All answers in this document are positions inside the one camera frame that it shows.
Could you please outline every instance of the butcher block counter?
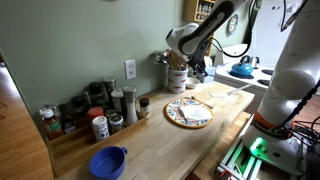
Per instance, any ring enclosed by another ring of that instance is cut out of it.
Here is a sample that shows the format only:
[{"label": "butcher block counter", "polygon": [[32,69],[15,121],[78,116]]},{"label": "butcher block counter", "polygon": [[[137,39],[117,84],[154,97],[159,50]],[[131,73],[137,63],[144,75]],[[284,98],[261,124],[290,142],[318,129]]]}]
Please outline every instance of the butcher block counter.
[{"label": "butcher block counter", "polygon": [[[126,147],[125,170],[120,179],[184,179],[219,140],[222,132],[250,104],[254,95],[238,91],[226,98],[213,98],[209,93],[223,93],[233,87],[204,83],[181,94],[158,90],[141,97],[150,99],[151,117],[142,130],[117,144]],[[188,129],[172,123],[165,106],[192,94],[197,100],[214,108],[213,120],[206,127]],[[90,159],[56,179],[94,179],[89,169]]]}]

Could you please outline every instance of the wall outlet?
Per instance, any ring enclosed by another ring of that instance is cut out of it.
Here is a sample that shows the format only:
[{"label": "wall outlet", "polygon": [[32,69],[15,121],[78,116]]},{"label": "wall outlet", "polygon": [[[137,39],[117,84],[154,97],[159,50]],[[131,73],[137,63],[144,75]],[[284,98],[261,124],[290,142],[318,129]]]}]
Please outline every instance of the wall outlet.
[{"label": "wall outlet", "polygon": [[135,59],[130,59],[124,61],[124,67],[126,71],[126,79],[133,79],[137,76],[136,72],[136,60]]}]

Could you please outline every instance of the decorative plate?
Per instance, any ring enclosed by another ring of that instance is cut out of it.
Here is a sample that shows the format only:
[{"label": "decorative plate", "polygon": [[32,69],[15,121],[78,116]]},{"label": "decorative plate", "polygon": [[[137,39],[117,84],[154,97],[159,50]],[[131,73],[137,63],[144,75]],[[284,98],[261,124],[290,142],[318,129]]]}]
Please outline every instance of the decorative plate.
[{"label": "decorative plate", "polygon": [[209,123],[211,123],[212,118],[201,120],[201,121],[187,121],[187,120],[185,120],[184,117],[180,114],[179,107],[180,106],[190,106],[190,105],[199,105],[199,106],[205,108],[206,110],[208,110],[213,116],[211,109],[207,105],[202,104],[200,101],[197,101],[194,99],[187,99],[187,98],[177,99],[177,100],[171,101],[169,104],[167,104],[165,107],[166,115],[174,123],[176,123],[180,126],[188,127],[188,128],[202,128],[202,127],[207,126]]},{"label": "decorative plate", "polygon": [[227,26],[227,34],[229,36],[232,35],[236,31],[237,25],[238,25],[238,14],[234,14],[230,18],[228,26]]}]

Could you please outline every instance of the robotic arm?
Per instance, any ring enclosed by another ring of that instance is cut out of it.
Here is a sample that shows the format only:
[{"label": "robotic arm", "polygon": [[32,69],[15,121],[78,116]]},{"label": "robotic arm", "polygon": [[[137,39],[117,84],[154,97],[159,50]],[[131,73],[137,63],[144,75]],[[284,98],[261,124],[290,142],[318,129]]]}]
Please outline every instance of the robotic arm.
[{"label": "robotic arm", "polygon": [[[206,48],[210,34],[243,3],[243,0],[217,0],[213,12],[201,25],[191,23],[172,29],[166,37],[167,44],[194,70],[203,72],[202,59],[196,58],[197,53]],[[285,126],[291,124],[293,116],[320,86],[319,12],[318,0],[304,0],[287,21],[284,27],[296,19],[294,30],[278,60],[253,123],[242,136],[244,145],[253,156],[296,176],[305,172],[302,167],[305,160],[303,141],[288,135],[292,127],[288,129]]]},{"label": "robotic arm", "polygon": [[196,73],[205,73],[202,57],[209,46],[209,37],[216,31],[245,1],[217,0],[212,13],[200,25],[190,23],[181,28],[172,29],[167,37],[167,44]]}]

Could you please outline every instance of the blue kettle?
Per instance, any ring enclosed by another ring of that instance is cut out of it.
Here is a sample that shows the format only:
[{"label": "blue kettle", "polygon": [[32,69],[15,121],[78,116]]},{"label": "blue kettle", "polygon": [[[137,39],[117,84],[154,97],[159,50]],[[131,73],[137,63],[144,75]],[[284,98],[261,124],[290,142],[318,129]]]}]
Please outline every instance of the blue kettle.
[{"label": "blue kettle", "polygon": [[253,72],[253,67],[250,65],[250,56],[243,56],[239,63],[234,64],[231,73],[238,76],[250,76]]}]

